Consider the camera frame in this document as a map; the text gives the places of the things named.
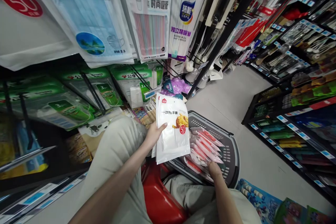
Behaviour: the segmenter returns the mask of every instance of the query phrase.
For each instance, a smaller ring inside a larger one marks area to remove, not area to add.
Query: gray floor
[[[254,94],[269,86],[250,69],[237,67],[223,80],[199,91],[187,102],[187,108],[235,135],[240,152],[240,178],[281,200],[289,197],[332,215],[335,208],[324,197],[241,125]],[[76,211],[74,200],[81,187],[81,184],[76,186],[28,223],[67,223]]]

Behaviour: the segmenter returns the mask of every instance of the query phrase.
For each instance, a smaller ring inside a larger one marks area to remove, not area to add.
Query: white package
[[[168,58],[171,0],[126,0],[140,61]]]
[[[133,64],[120,0],[42,0],[90,68]]]
[[[163,94],[156,95],[156,123],[167,123],[156,145],[156,163],[190,154],[188,111],[184,102]]]
[[[12,71],[78,53],[41,0],[0,0],[0,65]]]

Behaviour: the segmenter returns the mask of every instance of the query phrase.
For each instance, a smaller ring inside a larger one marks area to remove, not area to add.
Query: product packaging
[[[94,119],[95,111],[89,103],[79,98],[54,79],[20,89],[10,89],[9,97],[15,113],[22,114],[20,96],[23,95],[28,116],[47,121],[66,130],[74,129]],[[0,104],[5,105],[5,94],[0,93]]]
[[[133,64],[120,0],[42,0],[91,68]]]
[[[112,66],[110,70],[133,109],[142,107],[150,97],[161,91],[163,67],[158,63],[138,64],[132,67]]]
[[[204,0],[171,0],[168,56],[185,61]]]
[[[41,0],[0,0],[0,17],[3,67],[17,71],[78,53]]]
[[[109,71],[106,68],[86,68],[82,69],[82,72],[86,74],[106,110],[115,106],[123,105],[123,102],[113,85]],[[63,71],[57,75],[66,85],[70,88],[74,88],[78,93],[83,95],[86,100],[91,101],[96,108],[99,107],[78,70]]]
[[[156,163],[190,154],[188,111],[183,101],[156,95],[156,124],[167,123],[156,144]]]
[[[168,58],[171,0],[126,0],[141,62]]]

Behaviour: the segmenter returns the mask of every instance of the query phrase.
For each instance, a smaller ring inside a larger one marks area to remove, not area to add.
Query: hand
[[[223,174],[222,174],[222,170],[221,168],[218,166],[217,163],[215,162],[210,162],[208,164],[208,167],[209,167],[209,173],[210,173],[210,176],[213,180],[215,180],[216,178],[218,177],[221,177],[223,178]]]
[[[143,145],[145,145],[149,150],[152,149],[154,147],[154,145],[156,144],[156,142],[158,141],[161,132],[167,127],[167,123],[164,123],[161,125],[160,128],[157,128],[156,126],[156,121],[153,122],[150,125],[150,128],[147,132],[147,136],[144,140]]]

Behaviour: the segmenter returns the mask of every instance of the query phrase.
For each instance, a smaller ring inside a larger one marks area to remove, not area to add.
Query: left hand
[[[156,121],[154,121],[147,132],[147,136],[143,142],[148,149],[152,149],[156,142],[158,141],[161,132],[167,127],[167,123],[161,125],[160,128],[157,128]]]

